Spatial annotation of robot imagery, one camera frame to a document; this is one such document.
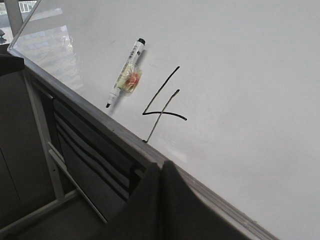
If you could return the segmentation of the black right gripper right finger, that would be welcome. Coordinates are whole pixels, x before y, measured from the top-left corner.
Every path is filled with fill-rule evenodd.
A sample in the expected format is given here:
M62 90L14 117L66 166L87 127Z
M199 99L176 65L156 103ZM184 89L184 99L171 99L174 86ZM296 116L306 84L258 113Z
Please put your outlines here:
M172 161L162 166L160 190L164 240L249 239L193 193Z

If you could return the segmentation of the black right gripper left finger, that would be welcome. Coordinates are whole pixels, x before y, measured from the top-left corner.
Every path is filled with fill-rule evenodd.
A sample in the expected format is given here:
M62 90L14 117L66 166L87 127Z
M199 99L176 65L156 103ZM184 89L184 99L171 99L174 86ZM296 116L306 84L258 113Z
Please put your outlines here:
M91 240L158 240L160 168L148 166L123 209Z

